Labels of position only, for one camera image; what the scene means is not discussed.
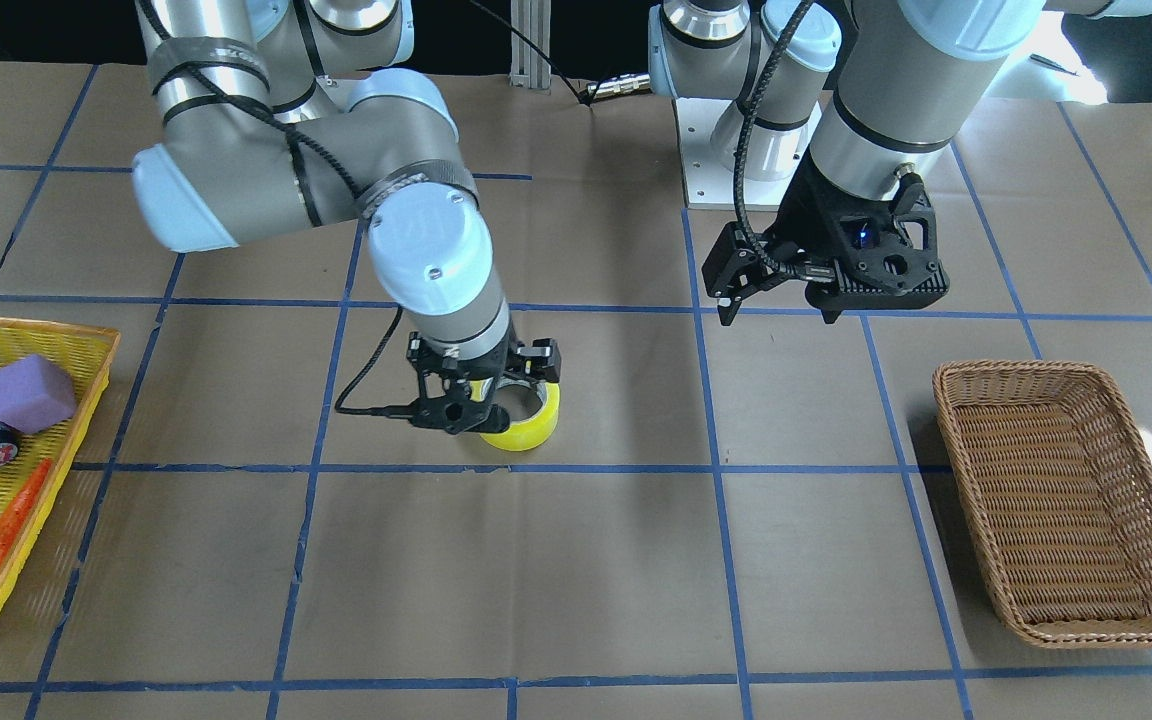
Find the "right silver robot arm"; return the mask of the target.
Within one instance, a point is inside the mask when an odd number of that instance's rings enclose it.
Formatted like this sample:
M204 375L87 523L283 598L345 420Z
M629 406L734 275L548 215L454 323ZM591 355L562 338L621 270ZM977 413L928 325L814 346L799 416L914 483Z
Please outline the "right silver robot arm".
M410 1L141 1L162 141L132 160L147 228L174 252L353 222L378 282L414 323L417 397L338 414L547 441L561 351L521 341L460 129L435 83L404 67Z

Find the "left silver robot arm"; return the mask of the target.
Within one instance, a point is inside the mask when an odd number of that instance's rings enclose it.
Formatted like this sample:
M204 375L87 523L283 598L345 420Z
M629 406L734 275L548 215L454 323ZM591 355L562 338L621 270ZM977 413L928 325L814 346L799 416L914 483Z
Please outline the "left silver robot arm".
M836 323L846 311L922 310L950 288L924 173L1043 12L1142 17L1152 1L850 1L856 32L814 1L664 1L649 12L655 94L727 103L735 219L703 263L730 325L742 302L795 281ZM751 228L755 132L795 132L826 81L829 105L765 232Z

